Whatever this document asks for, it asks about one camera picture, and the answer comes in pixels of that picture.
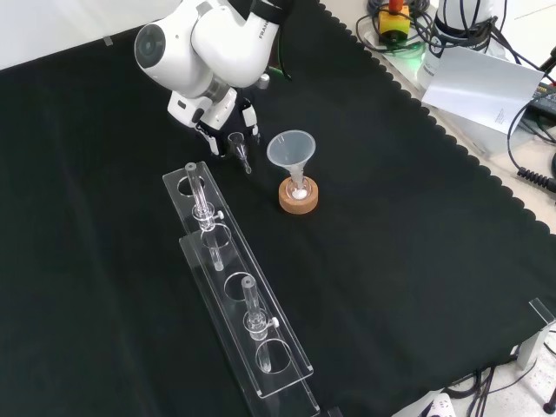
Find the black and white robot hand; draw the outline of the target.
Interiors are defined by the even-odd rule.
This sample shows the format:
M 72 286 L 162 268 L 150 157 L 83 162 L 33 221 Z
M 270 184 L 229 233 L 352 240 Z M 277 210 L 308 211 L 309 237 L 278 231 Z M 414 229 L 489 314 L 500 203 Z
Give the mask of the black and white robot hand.
M 194 130 L 208 144 L 213 156 L 228 153 L 228 136 L 242 133 L 245 138 L 260 138 L 255 107 L 241 93 L 229 89 L 219 102 L 202 96 L 185 98 L 173 91 L 168 112 L 183 126 Z

